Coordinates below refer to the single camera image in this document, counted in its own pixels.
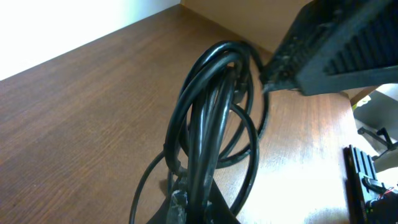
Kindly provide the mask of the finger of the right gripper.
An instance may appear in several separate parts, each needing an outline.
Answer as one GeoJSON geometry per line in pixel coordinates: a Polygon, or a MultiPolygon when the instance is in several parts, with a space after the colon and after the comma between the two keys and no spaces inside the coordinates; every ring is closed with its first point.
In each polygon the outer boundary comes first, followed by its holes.
{"type": "Polygon", "coordinates": [[[311,1],[260,80],[304,96],[397,83],[397,0],[311,1]]]}

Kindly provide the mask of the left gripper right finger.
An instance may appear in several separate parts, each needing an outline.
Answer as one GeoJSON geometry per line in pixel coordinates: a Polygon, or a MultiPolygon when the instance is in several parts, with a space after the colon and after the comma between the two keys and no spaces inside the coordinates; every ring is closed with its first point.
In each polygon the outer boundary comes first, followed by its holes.
{"type": "Polygon", "coordinates": [[[231,212],[214,179],[206,188],[203,202],[203,222],[207,224],[239,224],[231,212]]]}

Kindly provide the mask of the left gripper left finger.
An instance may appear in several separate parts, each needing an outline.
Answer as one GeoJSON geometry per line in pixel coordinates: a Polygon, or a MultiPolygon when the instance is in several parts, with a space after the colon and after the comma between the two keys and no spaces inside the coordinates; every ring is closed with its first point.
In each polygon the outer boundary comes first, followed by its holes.
{"type": "Polygon", "coordinates": [[[184,224],[187,220],[187,186],[186,177],[178,178],[159,210],[147,224],[184,224]]]}

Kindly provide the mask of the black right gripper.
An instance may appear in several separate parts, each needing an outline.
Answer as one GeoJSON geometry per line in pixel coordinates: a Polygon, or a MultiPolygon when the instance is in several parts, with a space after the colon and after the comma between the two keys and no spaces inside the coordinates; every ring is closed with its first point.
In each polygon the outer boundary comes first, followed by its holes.
{"type": "Polygon", "coordinates": [[[352,145],[343,149],[351,223],[397,223],[397,187],[380,181],[372,157],[352,145]]]}

